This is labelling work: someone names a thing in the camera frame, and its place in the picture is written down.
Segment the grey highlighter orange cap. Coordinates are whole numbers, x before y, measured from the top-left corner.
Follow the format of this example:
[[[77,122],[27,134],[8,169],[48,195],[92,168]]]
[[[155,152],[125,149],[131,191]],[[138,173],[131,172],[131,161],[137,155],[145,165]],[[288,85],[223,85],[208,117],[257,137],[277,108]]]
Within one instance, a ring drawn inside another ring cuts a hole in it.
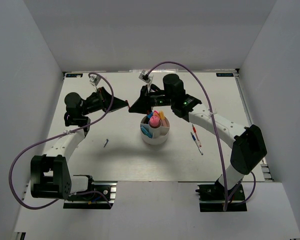
[[[160,119],[160,115],[158,113],[154,112],[153,115]]]

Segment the pink capped highlighter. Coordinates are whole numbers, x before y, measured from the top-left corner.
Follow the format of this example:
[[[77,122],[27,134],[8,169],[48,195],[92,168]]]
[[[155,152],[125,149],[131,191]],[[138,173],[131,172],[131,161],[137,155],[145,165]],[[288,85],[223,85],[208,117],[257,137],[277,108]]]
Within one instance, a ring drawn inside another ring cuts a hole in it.
[[[149,119],[149,123],[148,123],[152,128],[158,128],[161,125],[161,120],[159,117],[153,115],[150,119]]]

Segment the yellow capped orange highlighter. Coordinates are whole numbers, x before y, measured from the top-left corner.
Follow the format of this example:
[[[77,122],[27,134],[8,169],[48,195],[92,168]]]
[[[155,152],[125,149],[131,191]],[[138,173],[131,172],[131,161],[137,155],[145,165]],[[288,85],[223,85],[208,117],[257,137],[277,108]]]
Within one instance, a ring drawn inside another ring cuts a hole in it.
[[[159,116],[160,116],[161,120],[165,120],[166,119],[163,111],[159,111]]]

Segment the blue transparent highlighter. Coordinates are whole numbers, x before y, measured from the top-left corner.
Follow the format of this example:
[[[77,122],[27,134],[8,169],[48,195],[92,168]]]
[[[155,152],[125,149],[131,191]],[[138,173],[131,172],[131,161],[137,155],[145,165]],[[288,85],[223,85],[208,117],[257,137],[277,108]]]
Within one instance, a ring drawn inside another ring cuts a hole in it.
[[[144,126],[141,126],[140,127],[140,130],[141,132],[147,136],[148,138],[152,139],[153,138],[153,135],[144,127]]]

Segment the red gel pen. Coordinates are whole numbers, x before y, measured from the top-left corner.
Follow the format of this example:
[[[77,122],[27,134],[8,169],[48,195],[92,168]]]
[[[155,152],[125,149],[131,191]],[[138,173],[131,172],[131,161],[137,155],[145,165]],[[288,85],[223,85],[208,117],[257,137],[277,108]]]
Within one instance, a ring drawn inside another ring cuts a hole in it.
[[[201,144],[200,139],[199,139],[199,137],[198,137],[197,130],[196,130],[196,128],[195,128],[195,126],[194,126],[193,124],[191,124],[191,125],[192,125],[192,129],[193,129],[195,138],[196,138],[196,140],[197,140],[197,142],[198,142],[198,144],[199,144],[199,147],[201,148],[201,147],[202,147],[202,144]]]

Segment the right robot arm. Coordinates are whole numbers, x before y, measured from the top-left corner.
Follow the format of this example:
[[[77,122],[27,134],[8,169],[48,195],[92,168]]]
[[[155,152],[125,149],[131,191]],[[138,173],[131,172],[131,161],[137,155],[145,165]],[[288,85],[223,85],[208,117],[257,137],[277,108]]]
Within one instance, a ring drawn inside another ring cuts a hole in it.
[[[152,77],[145,72],[139,79],[146,85],[129,112],[148,114],[154,107],[169,106],[177,117],[214,134],[218,142],[223,141],[231,148],[230,164],[215,182],[215,192],[223,200],[232,196],[236,185],[267,155],[261,129],[254,124],[249,127],[236,124],[214,113],[211,106],[206,107],[186,93],[183,81],[175,73],[163,77],[163,89],[153,85]]]

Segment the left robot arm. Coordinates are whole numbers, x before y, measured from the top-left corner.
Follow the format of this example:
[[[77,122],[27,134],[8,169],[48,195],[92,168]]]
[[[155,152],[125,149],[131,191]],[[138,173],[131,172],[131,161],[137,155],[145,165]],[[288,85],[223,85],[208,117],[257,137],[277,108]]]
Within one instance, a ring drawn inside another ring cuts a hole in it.
[[[88,175],[72,175],[68,168],[75,149],[82,142],[91,122],[88,114],[104,111],[113,112],[128,106],[125,100],[113,97],[104,87],[100,87],[86,99],[76,92],[64,98],[66,112],[64,122],[66,135],[43,155],[36,155],[30,162],[30,192],[34,198],[63,199],[79,193],[89,200],[95,196],[96,187],[89,183]]]

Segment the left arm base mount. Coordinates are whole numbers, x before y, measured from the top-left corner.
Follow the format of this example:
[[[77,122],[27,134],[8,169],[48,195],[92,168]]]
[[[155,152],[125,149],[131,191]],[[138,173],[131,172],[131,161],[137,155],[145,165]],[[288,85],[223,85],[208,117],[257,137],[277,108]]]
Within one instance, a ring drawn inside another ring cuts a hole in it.
[[[110,210],[115,202],[116,182],[92,181],[85,194],[73,194],[63,203],[64,209]]]

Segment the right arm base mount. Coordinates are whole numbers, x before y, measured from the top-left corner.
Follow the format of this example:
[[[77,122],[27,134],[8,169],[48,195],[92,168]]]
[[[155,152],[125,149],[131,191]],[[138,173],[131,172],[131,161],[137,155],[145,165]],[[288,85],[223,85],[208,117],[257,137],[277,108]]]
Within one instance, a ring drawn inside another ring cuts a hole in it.
[[[199,198],[199,208],[202,213],[218,213],[224,211],[224,191],[218,191],[214,184],[200,184],[195,192]],[[227,212],[246,212],[246,199],[243,186],[240,185],[232,197],[228,200]]]

